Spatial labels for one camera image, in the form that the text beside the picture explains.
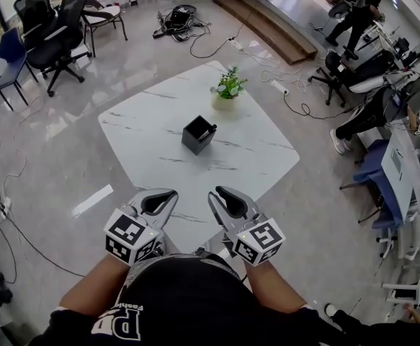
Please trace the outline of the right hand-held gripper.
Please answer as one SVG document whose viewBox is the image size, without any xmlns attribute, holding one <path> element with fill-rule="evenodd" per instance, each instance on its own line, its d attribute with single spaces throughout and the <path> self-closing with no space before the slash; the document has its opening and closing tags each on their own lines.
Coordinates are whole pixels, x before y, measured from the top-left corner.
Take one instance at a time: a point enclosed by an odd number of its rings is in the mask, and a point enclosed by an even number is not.
<svg viewBox="0 0 420 346">
<path fill-rule="evenodd" d="M 233 244 L 232 253 L 253 267 L 275 256 L 285 241 L 277 222 L 270 218 L 263 222 L 249 221 L 235 228 L 237 218 L 255 218 L 259 215 L 257 204 L 248 195 L 232 187 L 217 186 L 215 190 L 208 193 L 207 201 L 216 221 L 228 231 L 228 240 Z"/>
</svg>

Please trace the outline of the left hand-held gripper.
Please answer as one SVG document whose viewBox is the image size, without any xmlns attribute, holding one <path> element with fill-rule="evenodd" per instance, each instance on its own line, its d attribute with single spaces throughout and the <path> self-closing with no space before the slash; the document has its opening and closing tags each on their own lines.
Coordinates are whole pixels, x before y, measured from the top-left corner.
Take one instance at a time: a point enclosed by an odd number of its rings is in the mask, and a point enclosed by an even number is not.
<svg viewBox="0 0 420 346">
<path fill-rule="evenodd" d="M 143 218 L 133 218 L 116 208 L 104 226 L 106 251 L 129 266 L 144 260 L 162 240 L 159 230 L 168 222 L 178 199 L 176 190 L 165 188 L 137 192 L 128 205 L 138 214 L 147 214 L 150 226 Z"/>
</svg>

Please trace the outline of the black square pen holder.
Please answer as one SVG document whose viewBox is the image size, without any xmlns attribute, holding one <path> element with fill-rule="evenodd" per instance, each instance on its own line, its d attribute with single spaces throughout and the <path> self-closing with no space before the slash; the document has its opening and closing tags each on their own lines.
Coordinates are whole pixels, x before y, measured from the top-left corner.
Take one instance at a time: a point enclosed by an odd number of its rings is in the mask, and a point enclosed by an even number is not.
<svg viewBox="0 0 420 346">
<path fill-rule="evenodd" d="M 214 133 L 211 133 L 202 142 L 198 138 L 209 128 L 211 125 L 204 117 L 198 115 L 193 121 L 183 128 L 182 143 L 194 154 L 198 155 L 213 139 Z"/>
</svg>

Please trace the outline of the person's right forearm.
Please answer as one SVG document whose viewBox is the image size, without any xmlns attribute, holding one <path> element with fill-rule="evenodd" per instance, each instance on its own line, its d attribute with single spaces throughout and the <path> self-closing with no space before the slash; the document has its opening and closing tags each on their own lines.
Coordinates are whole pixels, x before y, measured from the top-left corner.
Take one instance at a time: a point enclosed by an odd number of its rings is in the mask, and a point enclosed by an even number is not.
<svg viewBox="0 0 420 346">
<path fill-rule="evenodd" d="M 244 266 L 251 291 L 261 305 L 285 314 L 296 312 L 307 305 L 270 261 L 257 266 L 245 262 Z"/>
</svg>

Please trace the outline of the person's left forearm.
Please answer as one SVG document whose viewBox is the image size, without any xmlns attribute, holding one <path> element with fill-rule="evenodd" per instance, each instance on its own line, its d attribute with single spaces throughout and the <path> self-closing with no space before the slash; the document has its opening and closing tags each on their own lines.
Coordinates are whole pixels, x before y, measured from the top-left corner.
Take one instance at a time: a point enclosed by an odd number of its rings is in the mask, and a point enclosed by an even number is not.
<svg viewBox="0 0 420 346">
<path fill-rule="evenodd" d="M 130 266 L 107 255 L 61 299 L 60 307 L 98 317 L 113 307 Z"/>
</svg>

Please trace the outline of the white marble table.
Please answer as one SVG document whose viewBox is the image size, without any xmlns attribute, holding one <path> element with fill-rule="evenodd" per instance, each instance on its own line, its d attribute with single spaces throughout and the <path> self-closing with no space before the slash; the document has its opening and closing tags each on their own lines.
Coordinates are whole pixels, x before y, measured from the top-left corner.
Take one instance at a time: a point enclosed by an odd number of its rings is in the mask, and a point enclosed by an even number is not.
<svg viewBox="0 0 420 346">
<path fill-rule="evenodd" d="M 225 72 L 211 61 L 173 76 L 115 105 L 99 123 L 132 184 L 168 188 L 179 200 L 164 231 L 179 252 L 190 253 L 220 232 L 207 204 L 216 186 L 259 199 L 298 162 L 299 155 L 247 92 L 230 111 L 212 106 L 210 88 Z M 183 128 L 201 115 L 217 130 L 194 155 Z"/>
</svg>

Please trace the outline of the person's black printed shirt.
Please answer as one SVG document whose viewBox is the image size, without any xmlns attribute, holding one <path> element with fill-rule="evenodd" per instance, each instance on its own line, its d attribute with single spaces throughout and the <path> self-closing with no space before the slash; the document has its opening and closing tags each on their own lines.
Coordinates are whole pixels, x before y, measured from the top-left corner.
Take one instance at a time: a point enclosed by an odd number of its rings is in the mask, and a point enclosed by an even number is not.
<svg viewBox="0 0 420 346">
<path fill-rule="evenodd" d="M 339 346 L 343 336 L 308 304 L 267 308 L 247 278 L 196 258 L 151 266 L 98 317 L 58 305 L 29 346 Z"/>
</svg>

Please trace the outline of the potted green plant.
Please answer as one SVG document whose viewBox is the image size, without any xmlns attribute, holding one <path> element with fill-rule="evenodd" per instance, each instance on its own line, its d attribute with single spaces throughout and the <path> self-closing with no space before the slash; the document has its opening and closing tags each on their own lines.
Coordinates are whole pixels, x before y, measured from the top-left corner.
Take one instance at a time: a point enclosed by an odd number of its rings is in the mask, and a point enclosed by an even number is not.
<svg viewBox="0 0 420 346">
<path fill-rule="evenodd" d="M 215 110 L 230 111 L 235 107 L 236 98 L 244 91 L 247 79 L 239 77 L 238 67 L 230 67 L 217 86 L 211 87 L 212 106 Z"/>
</svg>

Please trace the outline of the black swivel office chair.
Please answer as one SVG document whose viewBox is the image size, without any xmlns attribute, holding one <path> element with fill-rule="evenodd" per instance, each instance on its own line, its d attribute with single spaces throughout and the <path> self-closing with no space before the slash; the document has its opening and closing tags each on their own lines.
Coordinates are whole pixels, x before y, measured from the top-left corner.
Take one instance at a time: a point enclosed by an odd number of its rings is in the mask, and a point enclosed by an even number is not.
<svg viewBox="0 0 420 346">
<path fill-rule="evenodd" d="M 335 51 L 330 51 L 325 57 L 324 67 L 318 67 L 316 69 L 317 73 L 322 73 L 323 77 L 320 76 L 309 76 L 307 81 L 312 83 L 313 81 L 319 81 L 322 84 L 328 86 L 328 95 L 326 98 L 326 105 L 331 104 L 331 98 L 333 94 L 336 94 L 340 99 L 340 106 L 345 107 L 347 101 L 344 98 L 344 95 L 341 93 L 341 87 L 343 86 L 345 77 L 347 75 L 347 68 L 341 62 L 341 56 L 338 55 Z"/>
</svg>

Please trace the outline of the wooden steps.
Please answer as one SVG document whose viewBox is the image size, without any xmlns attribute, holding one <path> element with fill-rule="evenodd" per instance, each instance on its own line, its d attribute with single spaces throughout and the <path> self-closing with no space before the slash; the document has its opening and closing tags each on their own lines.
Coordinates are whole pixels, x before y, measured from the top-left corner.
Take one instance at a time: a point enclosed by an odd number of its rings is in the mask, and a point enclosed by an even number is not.
<svg viewBox="0 0 420 346">
<path fill-rule="evenodd" d="M 278 14 L 268 9 L 266 0 L 213 0 L 258 35 L 286 63 L 311 61 L 317 49 Z"/>
</svg>

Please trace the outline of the white rimmed office chair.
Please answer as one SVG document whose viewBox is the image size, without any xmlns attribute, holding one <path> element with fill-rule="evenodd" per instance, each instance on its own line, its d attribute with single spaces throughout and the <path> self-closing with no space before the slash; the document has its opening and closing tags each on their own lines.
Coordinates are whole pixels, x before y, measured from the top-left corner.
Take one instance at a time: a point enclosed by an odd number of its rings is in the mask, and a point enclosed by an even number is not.
<svg viewBox="0 0 420 346">
<path fill-rule="evenodd" d="M 341 84 L 354 94 L 364 94 L 384 85 L 384 75 L 393 67 L 395 57 L 389 50 L 381 50 L 355 70 L 348 69 Z"/>
</svg>

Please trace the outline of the beige cushioned chair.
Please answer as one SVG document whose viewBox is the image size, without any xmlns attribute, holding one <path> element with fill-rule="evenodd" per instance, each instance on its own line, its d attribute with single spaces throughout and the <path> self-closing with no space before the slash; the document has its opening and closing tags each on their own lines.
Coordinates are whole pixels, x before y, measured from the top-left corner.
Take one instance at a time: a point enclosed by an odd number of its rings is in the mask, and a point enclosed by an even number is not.
<svg viewBox="0 0 420 346">
<path fill-rule="evenodd" d="M 84 26 L 84 44 L 86 44 L 87 35 L 89 35 L 93 57 L 96 57 L 94 32 L 100 27 L 112 25 L 116 30 L 117 24 L 120 24 L 125 41 L 128 41 L 122 11 L 117 5 L 104 6 L 97 0 L 87 0 L 81 18 Z"/>
</svg>

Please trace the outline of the black mesh office chair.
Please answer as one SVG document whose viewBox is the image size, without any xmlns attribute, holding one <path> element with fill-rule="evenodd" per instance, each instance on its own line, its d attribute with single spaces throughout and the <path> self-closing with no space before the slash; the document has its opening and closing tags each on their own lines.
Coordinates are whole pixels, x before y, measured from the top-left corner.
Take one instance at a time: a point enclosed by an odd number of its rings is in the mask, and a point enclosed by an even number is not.
<svg viewBox="0 0 420 346">
<path fill-rule="evenodd" d="M 16 0 L 14 10 L 22 22 L 22 38 L 49 35 L 56 26 L 57 14 L 50 0 Z"/>
<path fill-rule="evenodd" d="M 80 46 L 84 39 L 81 28 L 81 15 L 88 0 L 61 0 L 58 9 L 55 31 L 40 40 L 27 54 L 27 61 L 31 67 L 40 70 L 43 77 L 53 72 L 47 93 L 54 96 L 53 85 L 62 71 L 66 71 L 80 83 L 84 77 L 73 71 L 69 65 L 78 59 L 91 58 L 88 50 L 74 55 L 72 53 Z"/>
</svg>

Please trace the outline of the blue chair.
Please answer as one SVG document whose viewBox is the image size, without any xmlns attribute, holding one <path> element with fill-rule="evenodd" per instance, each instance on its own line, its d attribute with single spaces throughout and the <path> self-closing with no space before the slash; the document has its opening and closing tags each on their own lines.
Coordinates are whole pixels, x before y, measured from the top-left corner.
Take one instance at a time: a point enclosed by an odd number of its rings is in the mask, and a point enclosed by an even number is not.
<svg viewBox="0 0 420 346">
<path fill-rule="evenodd" d="M 35 82 L 38 82 L 36 75 L 33 73 L 30 64 L 28 63 L 27 51 L 17 27 L 11 28 L 1 36 L 0 59 L 6 62 L 4 70 L 0 76 L 0 95 L 8 108 L 13 112 L 14 108 L 2 90 L 9 86 L 14 86 L 23 102 L 26 105 L 29 105 L 22 93 L 22 87 L 18 82 L 18 77 L 24 66 L 27 67 L 27 70 Z"/>
</svg>

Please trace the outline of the white metal frame stand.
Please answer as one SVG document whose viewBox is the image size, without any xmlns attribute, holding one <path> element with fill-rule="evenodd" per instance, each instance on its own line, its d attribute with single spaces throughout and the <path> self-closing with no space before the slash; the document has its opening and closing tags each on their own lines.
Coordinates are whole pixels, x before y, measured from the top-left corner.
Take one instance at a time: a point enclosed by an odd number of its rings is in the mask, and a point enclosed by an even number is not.
<svg viewBox="0 0 420 346">
<path fill-rule="evenodd" d="M 388 290 L 388 295 L 385 298 L 385 302 L 394 303 L 394 304 L 404 304 L 410 303 L 413 306 L 418 306 L 420 304 L 420 276 L 419 279 L 414 284 L 390 284 L 383 283 L 381 287 L 385 290 Z M 400 292 L 401 290 L 407 290 L 410 292 L 408 297 L 393 297 L 393 291 Z"/>
</svg>

